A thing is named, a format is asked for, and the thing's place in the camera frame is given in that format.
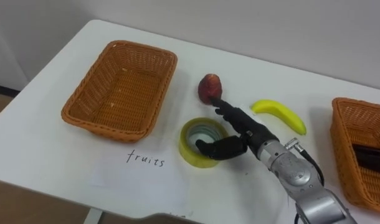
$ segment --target wicker basket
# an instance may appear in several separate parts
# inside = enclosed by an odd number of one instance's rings
[[[122,142],[153,129],[176,68],[167,50],[110,42],[62,109],[64,121]]]
[[[380,148],[380,105],[347,98],[333,100],[331,138],[345,197],[380,212],[380,173],[358,165],[352,144]]]

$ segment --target banana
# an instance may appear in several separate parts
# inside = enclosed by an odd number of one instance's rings
[[[296,113],[287,108],[285,105],[274,100],[259,100],[252,106],[254,113],[268,113],[280,118],[286,125],[293,129],[296,133],[305,135],[306,127],[303,121]]]

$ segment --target tape roll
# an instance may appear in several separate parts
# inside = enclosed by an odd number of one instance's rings
[[[190,165],[198,168],[216,166],[215,161],[203,156],[196,146],[196,141],[214,142],[228,136],[221,124],[209,118],[195,118],[188,121],[182,128],[179,140],[179,152]]]

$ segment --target red apple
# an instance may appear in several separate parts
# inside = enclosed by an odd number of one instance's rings
[[[209,97],[220,99],[222,96],[222,84],[215,74],[207,74],[198,84],[198,97],[206,105],[211,105]]]

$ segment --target wooden floor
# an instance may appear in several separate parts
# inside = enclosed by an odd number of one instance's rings
[[[11,97],[0,95],[0,111]],[[24,190],[0,182],[0,224],[79,224],[85,220],[89,208],[50,196]],[[159,216],[146,220],[130,220],[104,213],[99,224],[184,224],[176,218]]]

